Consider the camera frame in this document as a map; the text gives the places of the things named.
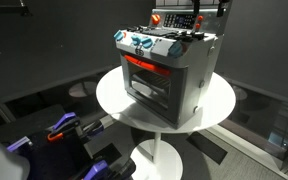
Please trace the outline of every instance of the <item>round white table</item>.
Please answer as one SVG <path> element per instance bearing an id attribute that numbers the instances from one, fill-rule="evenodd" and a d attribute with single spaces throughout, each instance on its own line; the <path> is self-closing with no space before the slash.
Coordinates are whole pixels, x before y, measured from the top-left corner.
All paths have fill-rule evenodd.
<path id="1" fill-rule="evenodd" d="M 100 80 L 96 95 L 101 107 L 117 121 L 155 133 L 154 140 L 140 143 L 131 154 L 136 164 L 136 171 L 132 175 L 135 180 L 181 179 L 182 160 L 173 146 L 161 141 L 161 133 L 188 133 L 206 129 L 227 118 L 235 106 L 233 89 L 215 73 L 212 75 L 205 104 L 178 129 L 170 127 L 127 95 L 122 67 L 113 69 Z"/>

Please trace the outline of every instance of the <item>oven handle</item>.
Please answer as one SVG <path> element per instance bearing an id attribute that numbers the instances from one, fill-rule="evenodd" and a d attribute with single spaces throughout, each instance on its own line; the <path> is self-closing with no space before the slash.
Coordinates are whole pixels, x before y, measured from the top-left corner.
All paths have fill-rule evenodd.
<path id="1" fill-rule="evenodd" d="M 138 65 L 144 69 L 147 69 L 149 71 L 153 71 L 153 72 L 156 72 L 158 74 L 161 74 L 161 75 L 164 75 L 164 76 L 169 76 L 171 74 L 170 70 L 168 69 L 164 69 L 164 68 L 161 68 L 161 67 L 158 67 L 154 64 L 149 64 L 149 63 L 146 63 L 146 62 L 143 62 L 143 61 L 140 61 L 132 56 L 129 56 L 129 55 L 124 55 L 124 58 L 135 64 L 135 65 Z"/>

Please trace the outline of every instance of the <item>blue knob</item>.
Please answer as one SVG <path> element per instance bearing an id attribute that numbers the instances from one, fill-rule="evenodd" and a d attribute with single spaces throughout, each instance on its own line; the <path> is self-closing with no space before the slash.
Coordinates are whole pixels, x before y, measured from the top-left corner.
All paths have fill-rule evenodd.
<path id="1" fill-rule="evenodd" d="M 134 46 L 137 46 L 137 45 L 140 45 L 140 44 L 141 44 L 141 38 L 140 38 L 140 37 L 138 37 L 138 36 L 132 36 L 131 38 L 132 38 L 132 40 L 133 40 L 132 44 L 134 44 Z"/>
<path id="2" fill-rule="evenodd" d="M 122 33 L 122 31 L 117 31 L 117 33 L 114 35 L 114 39 L 117 41 L 122 40 L 124 37 L 124 34 Z"/>
<path id="3" fill-rule="evenodd" d="M 179 57 L 182 55 L 182 45 L 179 41 L 173 43 L 173 45 L 168 49 L 168 55 L 171 57 Z"/>
<path id="4" fill-rule="evenodd" d="M 153 41 L 151 38 L 145 38 L 145 39 L 142 39 L 142 44 L 143 44 L 143 47 L 147 49 L 147 48 L 152 47 Z"/>

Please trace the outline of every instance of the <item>oven window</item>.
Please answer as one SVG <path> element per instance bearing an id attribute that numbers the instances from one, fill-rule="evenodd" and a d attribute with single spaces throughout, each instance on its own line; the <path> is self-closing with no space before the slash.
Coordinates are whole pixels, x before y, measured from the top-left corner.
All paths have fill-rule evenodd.
<path id="1" fill-rule="evenodd" d="M 129 70 L 132 88 L 167 110 L 171 85 L 169 78 L 130 63 Z"/>

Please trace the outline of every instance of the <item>toy kitchen appliance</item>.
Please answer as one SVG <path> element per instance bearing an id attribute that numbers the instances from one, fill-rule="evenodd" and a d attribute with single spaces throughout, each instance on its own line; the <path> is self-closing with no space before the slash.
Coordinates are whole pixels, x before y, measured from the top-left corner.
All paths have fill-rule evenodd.
<path id="1" fill-rule="evenodd" d="M 226 20 L 217 9 L 154 9 L 148 27 L 118 31 L 128 95 L 172 127 L 182 126 L 203 106 Z"/>

